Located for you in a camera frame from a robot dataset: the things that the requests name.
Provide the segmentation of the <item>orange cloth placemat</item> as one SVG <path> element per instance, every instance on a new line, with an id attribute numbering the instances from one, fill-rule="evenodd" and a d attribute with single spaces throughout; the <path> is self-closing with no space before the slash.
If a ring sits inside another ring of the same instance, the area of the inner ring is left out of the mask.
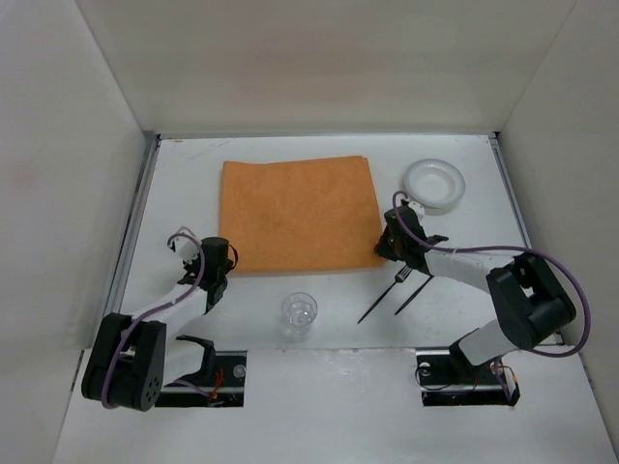
<path id="1" fill-rule="evenodd" d="M 368 159 L 273 163 L 227 160 L 219 233 L 239 253 L 239 274 L 376 268 L 382 233 Z"/>

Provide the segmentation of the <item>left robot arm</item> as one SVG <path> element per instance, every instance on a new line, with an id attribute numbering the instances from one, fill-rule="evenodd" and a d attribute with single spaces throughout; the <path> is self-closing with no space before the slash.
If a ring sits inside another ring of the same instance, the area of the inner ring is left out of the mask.
<path id="1" fill-rule="evenodd" d="M 109 313 L 101 321 L 81 394 L 105 409 L 148 411 L 169 385 L 213 401 L 223 384 L 213 341 L 189 335 L 187 326 L 220 302 L 238 253 L 225 238 L 198 239 L 187 228 L 167 245 L 181 257 L 184 270 L 173 288 L 149 309 Z"/>

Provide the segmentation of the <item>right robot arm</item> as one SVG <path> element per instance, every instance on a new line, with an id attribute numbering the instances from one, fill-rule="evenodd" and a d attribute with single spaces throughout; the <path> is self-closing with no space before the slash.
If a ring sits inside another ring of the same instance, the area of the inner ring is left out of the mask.
<path id="1" fill-rule="evenodd" d="M 470 373 L 516 350 L 532 352 L 551 334 L 574 321 L 575 304 L 548 266 L 529 248 L 463 252 L 441 244 L 448 239 L 428 236 L 418 215 L 402 204 L 384 214 L 386 227 L 375 253 L 402 262 L 413 271 L 457 281 L 487 293 L 495 317 L 449 346 L 449 363 L 458 373 Z"/>

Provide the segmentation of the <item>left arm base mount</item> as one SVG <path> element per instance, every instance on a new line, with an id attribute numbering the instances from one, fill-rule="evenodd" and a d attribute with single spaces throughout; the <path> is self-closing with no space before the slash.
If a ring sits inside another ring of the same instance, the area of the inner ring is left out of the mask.
<path id="1" fill-rule="evenodd" d="M 165 386 L 156 408 L 240 408 L 244 406 L 247 351 L 221 351 L 212 340 L 186 336 L 182 341 L 203 348 L 203 361 L 194 373 Z"/>

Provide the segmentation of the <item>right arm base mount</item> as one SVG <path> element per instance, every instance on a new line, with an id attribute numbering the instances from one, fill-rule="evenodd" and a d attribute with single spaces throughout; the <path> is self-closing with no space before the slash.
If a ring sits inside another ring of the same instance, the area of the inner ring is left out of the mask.
<path id="1" fill-rule="evenodd" d="M 502 357 L 473 365 L 452 347 L 417 350 L 414 378 L 427 407 L 514 407 L 521 397 L 516 374 Z"/>

